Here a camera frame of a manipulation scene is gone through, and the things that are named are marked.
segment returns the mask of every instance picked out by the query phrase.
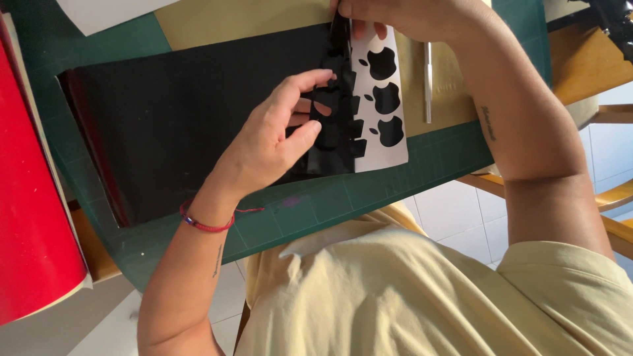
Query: t-shirt sleeve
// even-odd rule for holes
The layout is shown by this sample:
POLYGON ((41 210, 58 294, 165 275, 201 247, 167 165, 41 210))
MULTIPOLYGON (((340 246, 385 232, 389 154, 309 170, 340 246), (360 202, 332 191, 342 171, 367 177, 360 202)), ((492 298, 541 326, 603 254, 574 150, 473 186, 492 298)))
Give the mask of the t-shirt sleeve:
POLYGON ((551 241, 516 243, 497 272, 595 355, 633 355, 633 284, 614 261, 551 241))

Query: beige paper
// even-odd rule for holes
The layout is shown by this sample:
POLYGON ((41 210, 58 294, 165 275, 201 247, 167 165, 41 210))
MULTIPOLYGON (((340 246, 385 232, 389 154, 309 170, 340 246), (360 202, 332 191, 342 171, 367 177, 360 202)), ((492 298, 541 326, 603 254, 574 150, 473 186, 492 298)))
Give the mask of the beige paper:
MULTIPOLYGON (((329 0, 180 0, 154 13, 176 51, 329 22, 328 6, 329 0)), ((453 51, 438 42, 432 49, 433 119, 426 124, 424 46, 399 33, 396 42, 407 137, 477 119, 453 51)))

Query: red vinyl roll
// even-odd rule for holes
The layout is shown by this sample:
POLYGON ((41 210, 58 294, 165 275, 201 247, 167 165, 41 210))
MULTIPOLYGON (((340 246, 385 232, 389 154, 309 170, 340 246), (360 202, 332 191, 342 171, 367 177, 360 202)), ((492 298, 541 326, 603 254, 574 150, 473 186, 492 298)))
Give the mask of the red vinyl roll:
POLYGON ((0 46, 0 325, 55 302, 87 274, 7 48, 0 46))

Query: person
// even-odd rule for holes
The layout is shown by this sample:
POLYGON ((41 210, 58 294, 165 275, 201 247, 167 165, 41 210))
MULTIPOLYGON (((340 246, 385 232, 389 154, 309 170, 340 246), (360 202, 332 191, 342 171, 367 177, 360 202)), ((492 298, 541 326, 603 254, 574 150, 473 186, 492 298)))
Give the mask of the person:
MULTIPOLYGON (((481 0, 332 0, 354 35, 374 22, 454 51, 505 181, 510 247, 497 271, 424 236, 402 205, 247 260, 237 355, 633 355, 633 285, 615 262, 577 129, 509 28, 481 0)), ((187 214, 224 226, 315 141, 289 77, 257 106, 187 214), (300 125, 288 138, 287 126, 300 125)), ((182 223, 152 275, 140 355, 223 354, 207 312, 226 231, 182 223)))

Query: yellow t-shirt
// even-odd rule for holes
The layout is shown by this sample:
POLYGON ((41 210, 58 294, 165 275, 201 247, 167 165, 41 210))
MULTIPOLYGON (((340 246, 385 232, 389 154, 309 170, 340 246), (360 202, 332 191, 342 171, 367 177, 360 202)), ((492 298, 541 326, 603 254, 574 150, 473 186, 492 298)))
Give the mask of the yellow t-shirt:
POLYGON ((633 355, 633 285, 613 261, 524 242, 495 272, 425 237, 402 205, 246 269, 236 355, 633 355))

